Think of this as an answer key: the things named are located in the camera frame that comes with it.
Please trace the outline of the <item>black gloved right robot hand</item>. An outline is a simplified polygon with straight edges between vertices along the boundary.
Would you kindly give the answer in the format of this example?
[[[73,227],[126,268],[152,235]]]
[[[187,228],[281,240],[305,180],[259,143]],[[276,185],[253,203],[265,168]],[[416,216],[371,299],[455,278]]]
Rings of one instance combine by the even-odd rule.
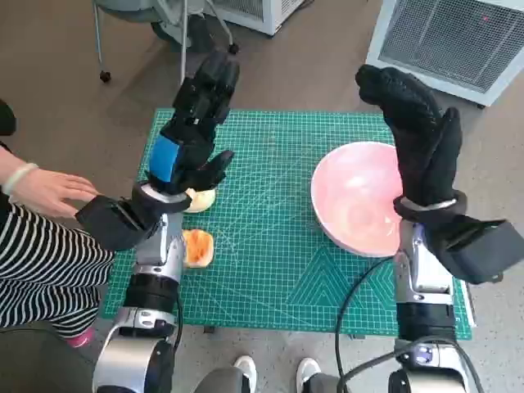
[[[362,65],[355,82],[361,100],[382,110],[393,134],[403,197],[426,207],[462,201],[454,189],[463,142],[458,109],[442,111],[426,84],[392,67]]]

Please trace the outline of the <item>person's hand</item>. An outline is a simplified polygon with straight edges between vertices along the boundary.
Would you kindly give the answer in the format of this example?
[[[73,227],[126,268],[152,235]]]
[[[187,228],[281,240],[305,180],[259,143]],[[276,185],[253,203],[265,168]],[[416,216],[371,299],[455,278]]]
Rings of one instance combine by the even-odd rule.
[[[78,209],[69,201],[88,203],[99,192],[85,178],[33,169],[18,181],[11,194],[19,203],[42,215],[74,218]]]

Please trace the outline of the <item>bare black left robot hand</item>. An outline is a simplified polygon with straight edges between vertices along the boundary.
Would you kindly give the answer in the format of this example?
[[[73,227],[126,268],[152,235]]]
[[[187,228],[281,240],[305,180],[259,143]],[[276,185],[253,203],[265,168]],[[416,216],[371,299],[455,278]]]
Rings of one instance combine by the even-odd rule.
[[[204,59],[192,77],[186,77],[174,99],[174,114],[153,145],[147,179],[153,188],[176,195],[191,188],[213,189],[225,179],[234,152],[217,156],[216,128],[230,112],[240,69],[224,52]]]

